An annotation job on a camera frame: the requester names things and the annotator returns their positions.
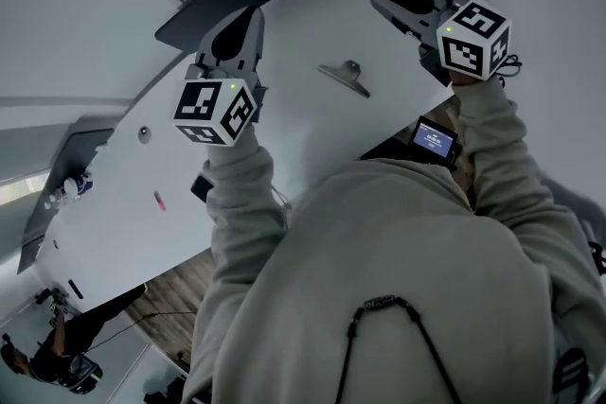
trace cube with fiducial markers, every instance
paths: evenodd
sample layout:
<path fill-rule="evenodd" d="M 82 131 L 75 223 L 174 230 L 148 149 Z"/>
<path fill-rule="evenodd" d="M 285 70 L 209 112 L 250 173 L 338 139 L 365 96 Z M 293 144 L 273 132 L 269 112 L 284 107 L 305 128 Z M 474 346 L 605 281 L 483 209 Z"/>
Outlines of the cube with fiducial markers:
<path fill-rule="evenodd" d="M 511 21 L 482 0 L 470 0 L 437 29 L 442 66 L 489 79 L 509 53 Z"/>
<path fill-rule="evenodd" d="M 244 79 L 184 79 L 172 122 L 191 142 L 233 147 L 257 109 Z"/>

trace black lanyard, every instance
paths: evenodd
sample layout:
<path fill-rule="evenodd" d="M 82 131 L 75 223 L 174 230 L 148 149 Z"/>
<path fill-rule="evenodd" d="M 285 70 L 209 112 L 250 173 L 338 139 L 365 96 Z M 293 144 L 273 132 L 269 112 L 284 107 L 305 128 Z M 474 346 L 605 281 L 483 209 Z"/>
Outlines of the black lanyard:
<path fill-rule="evenodd" d="M 351 347 L 353 345 L 353 339 L 356 337 L 356 330 L 358 328 L 358 324 L 360 323 L 360 319 L 362 318 L 362 315 L 365 313 L 365 311 L 376 311 L 378 309 L 385 309 L 385 308 L 393 307 L 394 305 L 398 305 L 399 307 L 404 308 L 406 310 L 406 312 L 408 313 L 408 316 L 410 317 L 410 319 L 415 324 L 417 324 L 417 326 L 419 327 L 420 333 L 422 334 L 423 339 L 425 340 L 425 343 L 427 344 L 430 352 L 432 353 L 434 362 L 437 365 L 437 369 L 439 370 L 439 373 L 442 375 L 442 378 L 444 379 L 444 383 L 446 384 L 446 387 L 448 388 L 448 393 L 453 398 L 453 401 L 455 404 L 461 404 L 461 399 L 459 398 L 458 394 L 456 393 L 456 389 L 455 389 L 453 383 L 451 382 L 451 379 L 448 377 L 446 368 L 444 367 L 444 364 L 442 363 L 442 360 L 440 359 L 439 354 L 437 353 L 437 350 L 434 347 L 434 344 L 432 343 L 432 339 L 430 339 L 429 335 L 427 334 L 427 331 L 425 330 L 425 327 L 423 326 L 423 323 L 420 320 L 420 315 L 413 308 L 413 306 L 410 305 L 406 300 L 404 300 L 403 298 L 400 298 L 399 296 L 396 297 L 393 294 L 389 294 L 386 296 L 380 296 L 379 298 L 373 298 L 372 300 L 368 300 L 361 307 L 359 307 L 356 310 L 356 312 L 354 313 L 353 319 L 351 320 L 351 323 L 349 324 L 349 328 L 348 328 L 348 338 L 349 338 L 348 351 L 345 355 L 345 361 L 343 362 L 343 371 L 341 372 L 341 381 L 339 382 L 339 392 L 337 393 L 337 400 L 335 401 L 335 404 L 340 404 L 341 398 L 343 397 L 343 389 L 345 388 L 345 380 L 348 376 L 349 357 L 351 355 Z"/>

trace white table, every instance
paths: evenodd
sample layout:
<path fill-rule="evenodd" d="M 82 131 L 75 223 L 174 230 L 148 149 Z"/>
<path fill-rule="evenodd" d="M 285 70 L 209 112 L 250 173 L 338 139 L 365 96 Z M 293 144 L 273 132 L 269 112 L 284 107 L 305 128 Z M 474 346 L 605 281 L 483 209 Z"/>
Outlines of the white table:
<path fill-rule="evenodd" d="M 258 73 L 270 90 L 258 138 L 274 156 L 274 184 L 288 197 L 375 147 L 451 95 L 419 65 L 418 43 L 369 0 L 274 0 Z M 316 70 L 352 59 L 370 99 Z M 206 158 L 170 123 L 174 82 L 187 59 L 125 116 L 91 165 L 93 190 L 62 209 L 36 262 L 47 285 L 72 279 L 95 307 L 210 245 L 212 223 L 190 192 Z M 148 145 L 140 127 L 151 129 Z M 153 192 L 167 211 L 160 211 Z M 59 250 L 52 240 L 56 240 Z"/>

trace hand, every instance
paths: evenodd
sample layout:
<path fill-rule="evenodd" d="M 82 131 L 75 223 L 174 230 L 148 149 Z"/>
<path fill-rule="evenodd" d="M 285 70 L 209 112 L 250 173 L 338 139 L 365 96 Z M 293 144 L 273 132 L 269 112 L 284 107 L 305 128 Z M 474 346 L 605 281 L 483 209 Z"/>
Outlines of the hand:
<path fill-rule="evenodd" d="M 482 79 L 472 78 L 471 76 L 464 75 L 458 71 L 449 70 L 448 73 L 451 76 L 453 86 L 469 86 L 470 84 L 476 84 L 477 82 L 483 82 Z"/>

